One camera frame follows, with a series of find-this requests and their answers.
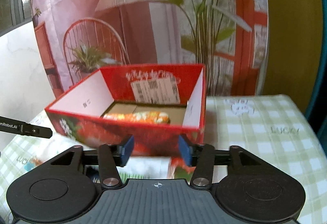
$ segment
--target white wall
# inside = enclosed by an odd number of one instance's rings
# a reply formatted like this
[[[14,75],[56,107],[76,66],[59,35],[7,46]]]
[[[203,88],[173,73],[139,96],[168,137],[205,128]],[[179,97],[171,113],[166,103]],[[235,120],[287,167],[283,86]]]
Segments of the white wall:
[[[32,22],[0,37],[0,116],[29,122],[54,98]],[[13,137],[0,132],[0,151]]]

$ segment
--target yellow wall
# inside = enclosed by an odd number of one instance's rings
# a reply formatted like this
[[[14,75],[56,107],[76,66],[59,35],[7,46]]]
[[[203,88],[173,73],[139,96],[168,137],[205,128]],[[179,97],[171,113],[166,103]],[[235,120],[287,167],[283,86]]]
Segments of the yellow wall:
[[[287,94],[305,111],[316,79],[323,29],[321,0],[268,0],[265,95]]]

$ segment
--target crosshair mark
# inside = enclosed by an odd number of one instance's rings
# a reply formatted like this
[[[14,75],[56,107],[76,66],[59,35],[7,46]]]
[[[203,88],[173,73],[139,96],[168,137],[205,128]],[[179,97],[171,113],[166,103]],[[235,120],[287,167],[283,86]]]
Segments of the crosshair mark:
[[[159,188],[159,187],[162,187],[164,184],[160,183],[160,182],[157,182],[155,184],[153,184],[155,187]]]

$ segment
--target red box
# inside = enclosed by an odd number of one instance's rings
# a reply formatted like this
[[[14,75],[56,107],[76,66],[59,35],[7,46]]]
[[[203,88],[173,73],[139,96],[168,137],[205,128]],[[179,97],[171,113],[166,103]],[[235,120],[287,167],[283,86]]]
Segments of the red box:
[[[133,134],[133,155],[175,156],[179,134],[186,134],[194,143],[203,142],[204,74],[201,64],[102,67],[65,92],[45,111],[58,133],[91,147],[116,144],[124,136]],[[101,117],[110,105],[120,101],[184,105],[183,123],[144,124]]]

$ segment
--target black circular cover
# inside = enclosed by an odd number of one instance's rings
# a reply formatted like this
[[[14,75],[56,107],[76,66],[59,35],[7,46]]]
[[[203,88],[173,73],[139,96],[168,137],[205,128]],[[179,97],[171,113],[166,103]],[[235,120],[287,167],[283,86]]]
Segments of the black circular cover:
[[[31,223],[64,222],[96,199],[95,186],[84,175],[36,178],[27,173],[9,186],[7,202],[16,218]]]
[[[216,198],[227,212],[243,220],[281,223],[297,218],[305,191],[286,174],[228,175],[219,182]]]

